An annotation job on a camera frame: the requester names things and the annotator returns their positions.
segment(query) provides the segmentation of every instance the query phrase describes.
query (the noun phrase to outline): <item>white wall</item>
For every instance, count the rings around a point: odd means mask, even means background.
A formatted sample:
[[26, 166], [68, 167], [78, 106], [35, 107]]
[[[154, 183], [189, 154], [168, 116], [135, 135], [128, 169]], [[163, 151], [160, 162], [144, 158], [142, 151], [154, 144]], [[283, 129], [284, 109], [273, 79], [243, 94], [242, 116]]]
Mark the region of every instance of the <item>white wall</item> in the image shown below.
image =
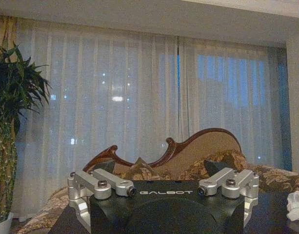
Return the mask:
[[299, 34], [286, 43], [293, 171], [299, 173]]

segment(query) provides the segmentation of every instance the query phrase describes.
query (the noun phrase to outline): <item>sofa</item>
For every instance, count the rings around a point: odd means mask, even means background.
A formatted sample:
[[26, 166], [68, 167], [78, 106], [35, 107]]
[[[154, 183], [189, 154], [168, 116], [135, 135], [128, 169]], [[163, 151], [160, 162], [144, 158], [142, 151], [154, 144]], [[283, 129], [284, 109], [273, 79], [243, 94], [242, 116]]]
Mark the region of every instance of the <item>sofa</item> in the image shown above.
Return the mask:
[[[113, 173], [130, 180], [200, 180], [209, 175], [204, 166], [205, 160], [226, 163], [237, 171], [249, 169], [259, 175], [259, 192], [294, 192], [299, 190], [299, 174], [266, 165], [254, 165], [246, 161], [245, 155], [236, 137], [229, 131], [220, 128], [204, 129], [177, 143], [167, 138], [168, 148], [163, 156], [147, 164], [142, 158], [135, 163], [121, 159], [118, 149], [113, 145], [83, 168], [89, 172], [100, 163], [110, 159], [115, 161]], [[18, 230], [18, 234], [46, 234], [68, 205], [67, 187], [55, 191], [45, 206], [26, 225]]]

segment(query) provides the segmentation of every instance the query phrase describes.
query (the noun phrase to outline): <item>ceiling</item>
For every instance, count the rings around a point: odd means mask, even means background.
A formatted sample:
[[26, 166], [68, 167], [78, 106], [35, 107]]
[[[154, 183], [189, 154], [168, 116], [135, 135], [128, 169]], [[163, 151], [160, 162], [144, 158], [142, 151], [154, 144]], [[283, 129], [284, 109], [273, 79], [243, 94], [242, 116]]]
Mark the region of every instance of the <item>ceiling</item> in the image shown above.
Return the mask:
[[299, 0], [183, 0], [299, 18]]
[[0, 0], [0, 15], [284, 47], [299, 18], [181, 0]]

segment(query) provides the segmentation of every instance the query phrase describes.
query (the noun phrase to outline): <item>floral cushion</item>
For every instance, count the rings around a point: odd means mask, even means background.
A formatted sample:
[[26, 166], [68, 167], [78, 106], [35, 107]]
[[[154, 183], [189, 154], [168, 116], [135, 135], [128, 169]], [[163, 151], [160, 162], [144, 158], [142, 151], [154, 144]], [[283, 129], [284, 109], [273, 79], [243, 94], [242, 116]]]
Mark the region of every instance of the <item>floral cushion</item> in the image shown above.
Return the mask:
[[247, 162], [245, 156], [237, 150], [226, 150], [210, 154], [200, 160], [195, 161], [188, 169], [183, 171], [179, 180], [200, 180], [208, 178], [209, 175], [204, 166], [205, 160], [212, 160], [217, 162], [225, 162], [229, 167], [236, 169], [238, 172], [247, 168]]
[[138, 158], [128, 171], [121, 175], [122, 179], [129, 180], [161, 180], [156, 173], [142, 158]]
[[33, 230], [39, 230], [38, 233], [41, 233], [41, 229], [51, 228], [68, 205], [68, 202], [67, 187], [55, 191], [45, 206], [34, 218], [18, 230], [17, 234], [26, 234]]
[[252, 170], [259, 175], [260, 192], [299, 191], [299, 174], [282, 169], [259, 165]]

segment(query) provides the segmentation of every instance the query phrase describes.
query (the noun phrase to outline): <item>dark table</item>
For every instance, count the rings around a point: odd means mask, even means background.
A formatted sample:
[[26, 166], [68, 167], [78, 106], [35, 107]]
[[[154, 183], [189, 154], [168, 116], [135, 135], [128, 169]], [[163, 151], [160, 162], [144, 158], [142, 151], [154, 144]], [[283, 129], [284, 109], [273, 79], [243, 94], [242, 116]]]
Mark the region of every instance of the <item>dark table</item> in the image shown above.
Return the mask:
[[[299, 234], [299, 220], [287, 218], [288, 193], [260, 193], [259, 203], [244, 229], [244, 234]], [[89, 234], [67, 206], [49, 234]]]

